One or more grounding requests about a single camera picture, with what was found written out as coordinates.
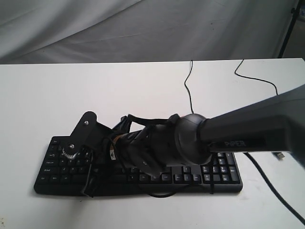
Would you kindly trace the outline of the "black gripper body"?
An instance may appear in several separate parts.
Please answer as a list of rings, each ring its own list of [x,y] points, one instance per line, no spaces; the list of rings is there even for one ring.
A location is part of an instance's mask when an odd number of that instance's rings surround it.
[[[135,167],[153,174],[153,150],[151,127],[126,132],[95,124],[90,131],[90,148],[93,153],[93,169],[99,177],[110,177],[119,168]]]

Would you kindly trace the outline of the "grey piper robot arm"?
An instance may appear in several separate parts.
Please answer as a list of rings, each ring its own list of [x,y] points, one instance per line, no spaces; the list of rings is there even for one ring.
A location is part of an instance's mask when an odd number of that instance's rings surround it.
[[[288,151],[305,163],[305,88],[214,118],[128,115],[113,129],[98,125],[90,140],[91,165],[82,190],[89,197],[214,193],[240,184],[227,158],[233,153]]]

